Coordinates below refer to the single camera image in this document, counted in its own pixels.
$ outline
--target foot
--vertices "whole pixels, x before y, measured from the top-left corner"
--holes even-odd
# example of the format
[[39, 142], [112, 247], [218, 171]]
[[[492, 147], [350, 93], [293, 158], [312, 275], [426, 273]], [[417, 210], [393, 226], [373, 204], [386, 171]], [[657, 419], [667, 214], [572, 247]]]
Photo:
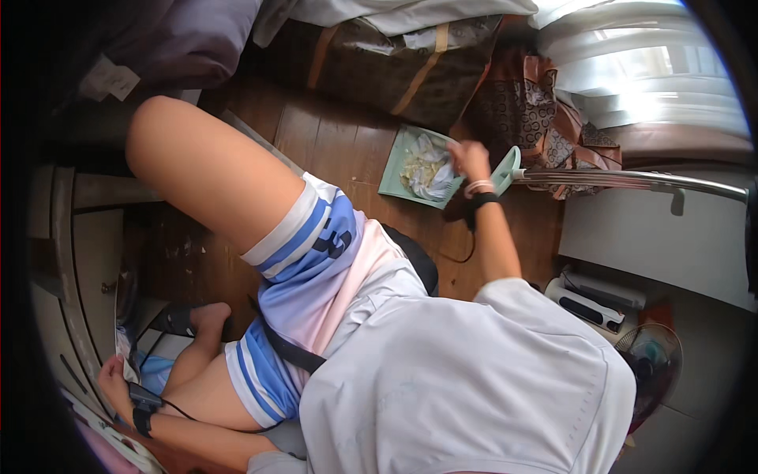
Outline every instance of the foot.
[[212, 303], [192, 309], [189, 312], [189, 323], [197, 334], [203, 328], [223, 327], [231, 313], [232, 309], [226, 303]]

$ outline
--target white t-shirt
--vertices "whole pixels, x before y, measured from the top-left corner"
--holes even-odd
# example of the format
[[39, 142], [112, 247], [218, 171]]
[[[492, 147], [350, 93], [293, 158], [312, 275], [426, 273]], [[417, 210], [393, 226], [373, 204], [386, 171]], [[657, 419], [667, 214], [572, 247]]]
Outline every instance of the white t-shirt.
[[610, 343], [520, 278], [380, 301], [302, 393], [307, 462], [260, 474], [608, 472], [634, 406]]

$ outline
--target pink hair tie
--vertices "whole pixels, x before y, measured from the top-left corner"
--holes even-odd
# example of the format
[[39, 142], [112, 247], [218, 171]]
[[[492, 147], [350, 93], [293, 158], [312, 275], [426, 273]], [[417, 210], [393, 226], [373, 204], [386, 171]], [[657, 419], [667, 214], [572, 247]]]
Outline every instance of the pink hair tie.
[[494, 193], [495, 192], [495, 185], [492, 184], [492, 181], [490, 180], [479, 180], [474, 181], [473, 183], [469, 184], [464, 190], [463, 190], [463, 196], [466, 199], [471, 199], [471, 196], [473, 196], [474, 191], [478, 189], [484, 189], [485, 192], [488, 193]]

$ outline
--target drawer handle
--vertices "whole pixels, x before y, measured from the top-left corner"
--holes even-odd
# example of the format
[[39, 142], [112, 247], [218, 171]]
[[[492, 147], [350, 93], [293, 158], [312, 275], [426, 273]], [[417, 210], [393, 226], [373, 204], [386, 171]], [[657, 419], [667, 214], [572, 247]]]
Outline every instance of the drawer handle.
[[77, 382], [77, 384], [79, 385], [79, 388], [82, 389], [82, 392], [84, 392], [84, 394], [87, 395], [87, 389], [84, 388], [84, 384], [82, 383], [82, 381], [79, 380], [79, 377], [77, 377], [77, 374], [75, 374], [71, 366], [68, 365], [68, 361], [66, 360], [65, 357], [63, 357], [63, 354], [61, 354], [61, 362], [63, 362], [63, 365], [66, 367], [66, 370], [68, 371], [68, 373], [71, 374], [71, 377], [73, 377], [74, 380]]
[[113, 293], [114, 291], [116, 291], [116, 282], [115, 281], [113, 283], [111, 283], [111, 284], [105, 284], [105, 283], [101, 283], [100, 284], [100, 293], [102, 293], [102, 294], [108, 294], [108, 293]]

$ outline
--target pink cloth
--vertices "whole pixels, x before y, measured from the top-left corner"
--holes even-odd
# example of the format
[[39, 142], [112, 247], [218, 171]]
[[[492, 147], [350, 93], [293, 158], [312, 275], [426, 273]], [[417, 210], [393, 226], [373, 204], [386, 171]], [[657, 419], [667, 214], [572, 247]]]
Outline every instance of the pink cloth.
[[85, 425], [78, 419], [74, 420], [79, 432], [89, 444], [92, 452], [100, 459], [100, 462], [111, 474], [139, 474], [139, 469], [121, 455], [115, 447], [111, 446], [94, 429]]
[[358, 248], [356, 259], [347, 272], [340, 292], [324, 311], [323, 321], [316, 332], [311, 352], [319, 355], [324, 353], [337, 326], [345, 316], [347, 307], [365, 279], [385, 263], [404, 257], [402, 250], [384, 233], [379, 221], [368, 219], [363, 227], [363, 241]]
[[[337, 326], [345, 317], [345, 312], [350, 303], [356, 297], [363, 282], [378, 268], [394, 259], [405, 258], [400, 247], [384, 233], [379, 221], [366, 219], [363, 225], [363, 240], [356, 253], [356, 259], [347, 271], [347, 276], [337, 295], [324, 307], [313, 315], [312, 324], [303, 325], [299, 331], [288, 334], [292, 339], [301, 341], [306, 350], [321, 355], [334, 336]], [[299, 367], [289, 366], [292, 377], [298, 391], [302, 393], [305, 383], [310, 375]]]

